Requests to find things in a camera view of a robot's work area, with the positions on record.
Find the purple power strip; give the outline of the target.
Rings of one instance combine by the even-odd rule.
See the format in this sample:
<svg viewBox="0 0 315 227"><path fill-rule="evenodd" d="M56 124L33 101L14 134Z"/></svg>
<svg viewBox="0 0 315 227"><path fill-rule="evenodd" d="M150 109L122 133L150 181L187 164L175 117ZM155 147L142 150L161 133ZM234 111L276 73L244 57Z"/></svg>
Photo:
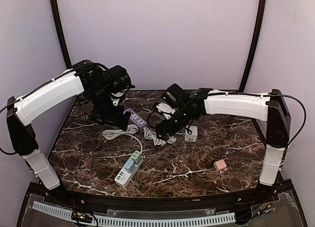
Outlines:
<svg viewBox="0 0 315 227"><path fill-rule="evenodd" d="M136 125L140 132L142 132L144 130L144 128L147 127L146 120L143 119L141 116L139 116L131 108L126 109L125 112L129 112L130 113L130 118L129 118L128 123L131 124L131 125Z"/></svg>

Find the green plug adapter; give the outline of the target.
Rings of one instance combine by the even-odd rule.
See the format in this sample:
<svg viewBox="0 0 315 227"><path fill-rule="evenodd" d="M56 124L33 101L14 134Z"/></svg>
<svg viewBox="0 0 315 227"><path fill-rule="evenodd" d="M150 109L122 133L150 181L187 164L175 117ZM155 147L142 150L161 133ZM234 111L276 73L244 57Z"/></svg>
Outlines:
<svg viewBox="0 0 315 227"><path fill-rule="evenodd" d="M135 163L138 164L142 159L142 153L141 151L135 151L131 155L131 160Z"/></svg>

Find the blue plug adapter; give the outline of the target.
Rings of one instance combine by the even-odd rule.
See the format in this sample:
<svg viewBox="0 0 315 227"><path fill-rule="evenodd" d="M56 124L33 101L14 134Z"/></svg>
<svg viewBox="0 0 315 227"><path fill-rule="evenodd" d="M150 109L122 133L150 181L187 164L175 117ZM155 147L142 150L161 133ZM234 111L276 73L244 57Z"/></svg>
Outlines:
<svg viewBox="0 0 315 227"><path fill-rule="evenodd" d="M133 160L128 160L125 164L124 164L124 169L127 173L132 174L134 169L135 169L135 164Z"/></svg>

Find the pink plug adapter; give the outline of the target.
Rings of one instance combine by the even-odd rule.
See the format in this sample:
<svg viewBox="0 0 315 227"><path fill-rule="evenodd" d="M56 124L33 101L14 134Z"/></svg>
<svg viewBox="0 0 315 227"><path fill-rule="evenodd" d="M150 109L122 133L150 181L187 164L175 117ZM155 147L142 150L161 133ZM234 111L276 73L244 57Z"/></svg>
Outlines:
<svg viewBox="0 0 315 227"><path fill-rule="evenodd" d="M227 168L227 164L223 159L221 159L219 161L214 162L214 168L216 171L221 171Z"/></svg>

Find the white power strip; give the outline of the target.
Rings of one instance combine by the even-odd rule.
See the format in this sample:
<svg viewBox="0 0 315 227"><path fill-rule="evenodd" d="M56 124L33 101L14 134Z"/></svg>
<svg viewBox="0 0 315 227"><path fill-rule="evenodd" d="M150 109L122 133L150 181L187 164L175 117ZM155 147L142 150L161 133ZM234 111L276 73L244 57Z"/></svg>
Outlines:
<svg viewBox="0 0 315 227"><path fill-rule="evenodd" d="M135 169L132 174L127 173L123 166L114 179L116 184L119 185L120 187L125 188L129 184L133 176L136 174L136 172L138 171L142 162L143 162L143 156L142 156L141 161L138 164L135 164Z"/></svg>

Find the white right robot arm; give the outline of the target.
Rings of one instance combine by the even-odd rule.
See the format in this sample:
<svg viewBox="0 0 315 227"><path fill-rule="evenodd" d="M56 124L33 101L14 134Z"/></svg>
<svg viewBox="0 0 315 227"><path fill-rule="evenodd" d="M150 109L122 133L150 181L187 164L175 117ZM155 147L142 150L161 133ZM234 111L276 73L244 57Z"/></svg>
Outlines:
<svg viewBox="0 0 315 227"><path fill-rule="evenodd" d="M206 115L228 115L265 122L266 150L259 183L272 186L285 161L287 150L296 138L295 135L290 135L291 115L285 101L287 98L299 103L303 113L306 113L306 108L299 99L284 95L278 89L267 93L242 93L199 88L189 93L173 84L162 95L166 106L162 107L160 103L155 105L155 112L165 114L166 117L154 126L154 130L159 139L167 141Z"/></svg>

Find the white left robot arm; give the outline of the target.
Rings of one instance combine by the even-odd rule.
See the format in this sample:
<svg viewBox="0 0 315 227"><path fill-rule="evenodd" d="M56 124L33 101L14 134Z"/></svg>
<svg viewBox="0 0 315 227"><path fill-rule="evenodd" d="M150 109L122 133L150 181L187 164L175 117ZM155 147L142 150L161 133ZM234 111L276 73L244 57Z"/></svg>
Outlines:
<svg viewBox="0 0 315 227"><path fill-rule="evenodd" d="M9 98L3 110L14 150L11 154L21 156L47 190L59 189L63 183L37 142L34 122L63 102L83 95L93 104L88 114L91 121L125 131L130 113L121 102L134 87L121 65L108 68L82 60L27 94Z"/></svg>

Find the white cube socket adapter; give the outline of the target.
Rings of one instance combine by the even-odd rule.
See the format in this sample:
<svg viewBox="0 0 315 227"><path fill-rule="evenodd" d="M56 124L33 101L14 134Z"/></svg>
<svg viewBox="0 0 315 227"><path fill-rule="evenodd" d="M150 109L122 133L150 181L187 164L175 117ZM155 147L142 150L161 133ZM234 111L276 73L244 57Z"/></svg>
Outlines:
<svg viewBox="0 0 315 227"><path fill-rule="evenodd" d="M198 137L198 127L190 126L188 129L185 129L185 138L186 142L196 142Z"/></svg>

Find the black front table rail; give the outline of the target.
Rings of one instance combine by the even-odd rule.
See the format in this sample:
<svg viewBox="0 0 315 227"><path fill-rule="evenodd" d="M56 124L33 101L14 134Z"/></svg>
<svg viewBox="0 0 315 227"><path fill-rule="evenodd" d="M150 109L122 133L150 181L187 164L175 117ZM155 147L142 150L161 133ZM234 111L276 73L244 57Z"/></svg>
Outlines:
<svg viewBox="0 0 315 227"><path fill-rule="evenodd" d="M278 196L281 187L282 185L278 184L274 190L255 188L219 195L171 198L115 197L64 191L58 194L48 192L45 200L61 206L73 207L77 210L93 213L105 213L110 209L166 212L213 208L217 211L229 210L244 213L255 205L273 203L279 200Z"/></svg>

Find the black frame post left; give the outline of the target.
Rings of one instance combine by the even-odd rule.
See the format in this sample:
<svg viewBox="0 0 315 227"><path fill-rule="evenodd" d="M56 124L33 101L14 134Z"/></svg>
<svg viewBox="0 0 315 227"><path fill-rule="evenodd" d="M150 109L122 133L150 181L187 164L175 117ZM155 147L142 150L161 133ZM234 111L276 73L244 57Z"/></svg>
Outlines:
<svg viewBox="0 0 315 227"><path fill-rule="evenodd" d="M61 22L58 0L50 0L50 5L51 5L53 20L54 20L55 29L56 29L60 49L62 52L63 60L64 60L66 67L70 68L72 66L72 63L71 63L70 55L68 52L64 32L63 32L63 26L62 26L62 22Z"/></svg>

